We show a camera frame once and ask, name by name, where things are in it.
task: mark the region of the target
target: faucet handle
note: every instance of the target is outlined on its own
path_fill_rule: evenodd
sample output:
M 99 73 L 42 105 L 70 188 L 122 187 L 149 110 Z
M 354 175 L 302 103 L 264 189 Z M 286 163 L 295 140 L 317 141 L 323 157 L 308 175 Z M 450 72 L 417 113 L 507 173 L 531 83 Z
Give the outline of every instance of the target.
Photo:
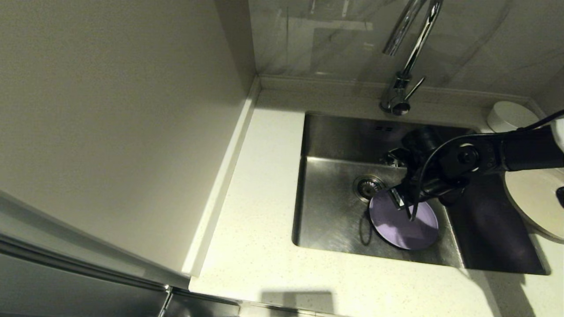
M 425 78 L 427 78 L 427 77 L 426 76 L 421 77 L 419 82 L 415 84 L 413 89 L 409 92 L 409 94 L 407 94 L 406 101 L 408 101 L 411 98 L 411 96 L 413 95 L 413 93 L 415 93 L 415 91 L 419 88 L 419 86 L 421 86 L 421 84 L 425 81 Z

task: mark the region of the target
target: white wall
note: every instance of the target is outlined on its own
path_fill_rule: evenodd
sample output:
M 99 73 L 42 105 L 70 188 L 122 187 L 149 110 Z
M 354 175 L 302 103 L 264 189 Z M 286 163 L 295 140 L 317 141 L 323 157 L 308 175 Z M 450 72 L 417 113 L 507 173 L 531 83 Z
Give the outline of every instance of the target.
M 564 109 L 564 67 L 534 96 L 545 114 Z
M 246 0 L 11 1 L 0 190 L 180 270 L 254 76 Z

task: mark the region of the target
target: marble backsplash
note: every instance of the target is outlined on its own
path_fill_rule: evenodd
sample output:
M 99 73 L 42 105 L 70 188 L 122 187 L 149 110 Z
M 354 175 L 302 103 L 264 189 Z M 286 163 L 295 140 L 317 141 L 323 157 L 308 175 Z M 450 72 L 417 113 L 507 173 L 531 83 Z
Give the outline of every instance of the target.
M 382 53 L 407 0 L 249 0 L 257 71 L 388 82 L 403 67 L 427 10 L 396 56 Z M 534 96 L 564 66 L 563 0 L 444 0 L 413 70 L 425 86 Z
M 547 115 L 564 109 L 564 68 L 533 99 Z

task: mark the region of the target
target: sink drain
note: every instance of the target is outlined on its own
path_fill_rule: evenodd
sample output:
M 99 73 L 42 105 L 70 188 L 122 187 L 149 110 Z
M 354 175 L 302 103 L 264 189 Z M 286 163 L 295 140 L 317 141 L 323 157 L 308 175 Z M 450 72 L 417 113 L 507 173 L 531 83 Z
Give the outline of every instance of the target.
M 385 187 L 384 183 L 377 177 L 372 175 L 362 175 L 354 181 L 352 190 L 360 200 L 369 202 L 379 190 Z

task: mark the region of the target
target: kitchen sink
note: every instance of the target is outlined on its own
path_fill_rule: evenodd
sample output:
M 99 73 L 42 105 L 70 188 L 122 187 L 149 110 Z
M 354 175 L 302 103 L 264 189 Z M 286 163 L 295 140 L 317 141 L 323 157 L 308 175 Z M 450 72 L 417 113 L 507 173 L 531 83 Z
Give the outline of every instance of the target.
M 547 274 L 500 175 L 474 180 L 462 195 L 428 200 L 439 222 L 438 240 L 423 250 L 383 240 L 368 217 L 359 184 L 383 190 L 399 184 L 405 168 L 388 166 L 387 151 L 424 125 L 307 114 L 294 216 L 293 242 L 305 248 L 503 272 Z M 443 141 L 471 133 L 434 126 Z

